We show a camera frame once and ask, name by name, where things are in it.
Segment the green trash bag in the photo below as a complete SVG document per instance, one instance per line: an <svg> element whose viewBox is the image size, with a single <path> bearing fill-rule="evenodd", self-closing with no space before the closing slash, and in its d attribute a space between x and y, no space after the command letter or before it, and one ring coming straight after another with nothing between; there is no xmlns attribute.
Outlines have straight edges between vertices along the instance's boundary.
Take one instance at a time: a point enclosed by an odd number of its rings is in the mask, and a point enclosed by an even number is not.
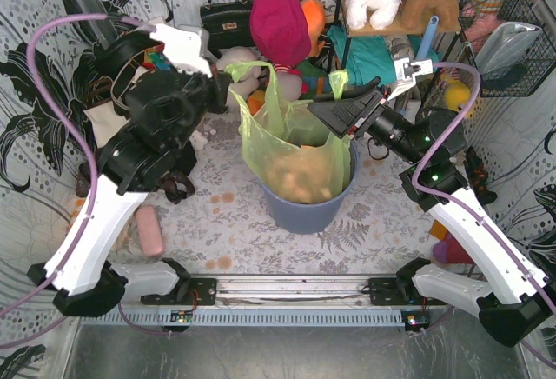
<svg viewBox="0 0 556 379"><path fill-rule="evenodd" d="M232 81L240 75L240 72L235 69L243 65L259 65L261 70L269 73L272 64L255 61L238 63L237 66L229 65L225 72L231 75ZM280 99L274 72L271 72L271 78L268 79L264 102L256 112L249 107L248 100L245 101L237 94L235 100L239 105L241 116L239 133L242 138L242 158L264 184L263 174L272 156L287 155L301 146L310 146L325 147L338 154L342 153L344 180L341 192L347 187L351 169L350 141L347 136L345 138L335 136L308 110L311 100Z"/></svg>

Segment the blue trash bin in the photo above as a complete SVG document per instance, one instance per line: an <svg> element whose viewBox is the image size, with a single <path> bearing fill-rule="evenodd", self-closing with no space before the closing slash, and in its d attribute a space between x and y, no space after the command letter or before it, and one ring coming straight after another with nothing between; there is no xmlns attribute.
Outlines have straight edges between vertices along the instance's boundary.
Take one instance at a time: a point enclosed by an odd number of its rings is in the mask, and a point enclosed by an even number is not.
<svg viewBox="0 0 556 379"><path fill-rule="evenodd" d="M312 235L322 232L335 219L359 172L359 153L354 143L351 143L349 152L349 183L338 196L324 203L292 203L278 197L263 182L258 181L264 192L268 213L278 227L298 235Z"/></svg>

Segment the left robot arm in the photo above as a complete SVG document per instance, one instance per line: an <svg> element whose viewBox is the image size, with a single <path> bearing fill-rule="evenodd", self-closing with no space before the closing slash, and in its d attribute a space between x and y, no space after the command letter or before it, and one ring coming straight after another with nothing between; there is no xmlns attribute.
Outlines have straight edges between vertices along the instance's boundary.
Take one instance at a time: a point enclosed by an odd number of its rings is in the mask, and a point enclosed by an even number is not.
<svg viewBox="0 0 556 379"><path fill-rule="evenodd" d="M110 263L123 226L171 172L194 166L189 139L206 112L226 111L230 75L154 70L128 90L130 120L89 167L90 188L60 249L30 266L35 283L50 282L54 306L65 316L99 317L122 301L176 303L191 276L171 258L151 264Z"/></svg>

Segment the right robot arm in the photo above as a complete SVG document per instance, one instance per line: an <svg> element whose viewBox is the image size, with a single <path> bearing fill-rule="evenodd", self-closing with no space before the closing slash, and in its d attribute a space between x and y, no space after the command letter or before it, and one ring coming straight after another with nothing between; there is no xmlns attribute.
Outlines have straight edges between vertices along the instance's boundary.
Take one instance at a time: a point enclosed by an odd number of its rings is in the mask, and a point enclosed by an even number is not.
<svg viewBox="0 0 556 379"><path fill-rule="evenodd" d="M496 342L516 345L553 314L555 281L495 226L451 162L466 146L457 113L439 109L410 123L387 106L378 83L338 101L321 96L308 110L335 136L369 134L409 162L400 173L407 196L447 229L485 277L474 280L417 258L396 274L399 298L452 305L477 317Z"/></svg>

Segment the magenta cloth bag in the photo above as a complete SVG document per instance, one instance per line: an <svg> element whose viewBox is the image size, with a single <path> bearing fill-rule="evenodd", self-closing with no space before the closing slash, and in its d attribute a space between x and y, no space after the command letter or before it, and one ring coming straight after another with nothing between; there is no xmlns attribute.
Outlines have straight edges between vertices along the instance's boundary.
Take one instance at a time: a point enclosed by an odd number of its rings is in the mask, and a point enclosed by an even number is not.
<svg viewBox="0 0 556 379"><path fill-rule="evenodd" d="M249 26L256 48L273 63L293 67L311 51L299 0L254 0Z"/></svg>

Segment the cream canvas tote bag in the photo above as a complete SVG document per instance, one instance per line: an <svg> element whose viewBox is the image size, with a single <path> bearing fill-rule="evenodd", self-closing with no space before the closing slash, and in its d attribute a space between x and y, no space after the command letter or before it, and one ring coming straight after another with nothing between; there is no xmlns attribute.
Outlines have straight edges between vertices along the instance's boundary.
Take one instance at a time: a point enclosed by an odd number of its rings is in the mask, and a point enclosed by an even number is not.
<svg viewBox="0 0 556 379"><path fill-rule="evenodd" d="M129 121L129 107L123 96L146 72L142 66L127 66L115 78L101 76L91 84L91 91L85 97L85 115L92 124L98 149Z"/></svg>

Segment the teal cloth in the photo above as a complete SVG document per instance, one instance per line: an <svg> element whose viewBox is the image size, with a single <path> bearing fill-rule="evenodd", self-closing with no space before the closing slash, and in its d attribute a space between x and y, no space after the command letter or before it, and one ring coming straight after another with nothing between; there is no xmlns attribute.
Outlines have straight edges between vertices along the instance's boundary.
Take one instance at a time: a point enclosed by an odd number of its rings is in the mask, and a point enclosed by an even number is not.
<svg viewBox="0 0 556 379"><path fill-rule="evenodd" d="M327 35L341 61L347 41L346 31L340 26L333 25L328 30ZM416 54L422 38L418 36L409 36L408 38ZM439 54L432 49L429 49L427 56L435 62L440 60ZM345 69L348 73L348 84L352 86L362 86L376 77L379 77L381 84L385 85L394 83L396 80L394 61L381 36L352 37Z"/></svg>

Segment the cream plush sheep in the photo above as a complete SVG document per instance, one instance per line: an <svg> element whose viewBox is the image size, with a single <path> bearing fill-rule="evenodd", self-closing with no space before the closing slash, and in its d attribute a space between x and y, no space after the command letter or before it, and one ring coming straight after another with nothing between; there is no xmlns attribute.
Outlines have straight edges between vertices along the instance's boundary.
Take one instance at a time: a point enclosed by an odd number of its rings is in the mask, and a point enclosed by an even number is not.
<svg viewBox="0 0 556 379"><path fill-rule="evenodd" d="M238 63L252 63L255 61L259 61L259 58L250 48L236 46L224 51L222 56L216 61L216 68L219 71L225 71L229 65L237 66ZM247 101L248 97L259 87L261 66L243 65L235 69L235 71L239 71L240 75L237 75L228 87L227 104L235 101L235 94Z"/></svg>

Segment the grey patterned sneaker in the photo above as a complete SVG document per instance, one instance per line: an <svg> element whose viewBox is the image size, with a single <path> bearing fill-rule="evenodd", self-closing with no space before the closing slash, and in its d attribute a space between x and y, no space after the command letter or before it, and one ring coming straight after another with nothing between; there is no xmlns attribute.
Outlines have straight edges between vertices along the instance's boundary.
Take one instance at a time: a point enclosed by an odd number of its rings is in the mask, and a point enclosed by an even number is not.
<svg viewBox="0 0 556 379"><path fill-rule="evenodd" d="M408 35L390 35L383 37L387 51L393 61L414 58L414 49L408 38Z"/></svg>

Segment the pink plush doll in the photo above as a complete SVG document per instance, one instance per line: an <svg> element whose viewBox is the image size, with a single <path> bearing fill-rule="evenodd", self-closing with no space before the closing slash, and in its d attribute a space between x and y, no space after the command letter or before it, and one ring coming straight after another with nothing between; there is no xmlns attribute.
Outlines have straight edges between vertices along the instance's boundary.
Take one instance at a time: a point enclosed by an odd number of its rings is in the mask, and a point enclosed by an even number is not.
<svg viewBox="0 0 556 379"><path fill-rule="evenodd" d="M308 86L303 82L299 70L272 64L268 73L269 80L271 72L276 75L276 88L280 99L298 101L308 91Z"/></svg>

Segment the yellow plush duck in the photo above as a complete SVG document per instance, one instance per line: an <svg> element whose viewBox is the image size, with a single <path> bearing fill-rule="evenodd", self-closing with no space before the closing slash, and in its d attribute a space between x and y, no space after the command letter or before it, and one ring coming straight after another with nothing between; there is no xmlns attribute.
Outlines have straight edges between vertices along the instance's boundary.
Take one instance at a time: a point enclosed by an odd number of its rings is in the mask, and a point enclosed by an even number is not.
<svg viewBox="0 0 556 379"><path fill-rule="evenodd" d="M471 90L452 72L445 73L442 80L445 84L443 92L444 106L449 110L460 112L471 96Z"/></svg>

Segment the black hat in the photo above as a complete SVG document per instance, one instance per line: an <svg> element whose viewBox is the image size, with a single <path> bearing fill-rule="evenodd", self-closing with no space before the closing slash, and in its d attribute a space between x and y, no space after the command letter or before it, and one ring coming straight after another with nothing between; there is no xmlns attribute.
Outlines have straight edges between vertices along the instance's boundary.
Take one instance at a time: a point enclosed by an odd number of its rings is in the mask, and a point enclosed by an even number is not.
<svg viewBox="0 0 556 379"><path fill-rule="evenodd" d="M157 46L159 43L144 31L129 32L108 48L98 46L93 49L94 65L100 76L115 78L128 60L143 50Z"/></svg>

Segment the silver foil pouch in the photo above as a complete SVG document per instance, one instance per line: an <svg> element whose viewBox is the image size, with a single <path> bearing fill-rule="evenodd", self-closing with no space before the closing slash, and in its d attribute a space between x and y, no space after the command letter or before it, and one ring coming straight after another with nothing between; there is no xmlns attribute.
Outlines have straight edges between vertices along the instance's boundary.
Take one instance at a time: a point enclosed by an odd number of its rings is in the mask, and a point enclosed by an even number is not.
<svg viewBox="0 0 556 379"><path fill-rule="evenodd" d="M542 34L537 25L522 22L505 22L498 26L475 57L481 75L512 66Z"/></svg>

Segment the pink cylinder toy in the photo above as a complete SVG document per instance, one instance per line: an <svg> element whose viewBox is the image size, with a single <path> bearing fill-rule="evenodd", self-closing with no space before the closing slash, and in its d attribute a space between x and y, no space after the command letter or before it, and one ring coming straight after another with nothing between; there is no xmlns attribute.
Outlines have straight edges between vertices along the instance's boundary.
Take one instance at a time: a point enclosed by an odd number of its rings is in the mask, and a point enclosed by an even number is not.
<svg viewBox="0 0 556 379"><path fill-rule="evenodd" d="M136 227L142 253L148 257L159 256L164 251L162 228L152 206L142 206L135 213Z"/></svg>

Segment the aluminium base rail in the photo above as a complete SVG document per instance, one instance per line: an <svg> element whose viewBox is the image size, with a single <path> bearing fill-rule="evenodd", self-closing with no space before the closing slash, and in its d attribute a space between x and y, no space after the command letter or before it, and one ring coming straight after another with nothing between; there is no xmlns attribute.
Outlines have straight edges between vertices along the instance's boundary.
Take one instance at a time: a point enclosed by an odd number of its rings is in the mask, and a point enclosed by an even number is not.
<svg viewBox="0 0 556 379"><path fill-rule="evenodd" d="M134 297L99 316L94 324L183 329L189 326L409 326L425 322L430 309L451 305L477 316L482 298L521 303L531 295L519 271L487 281L433 264L397 276L194 276L175 299Z"/></svg>

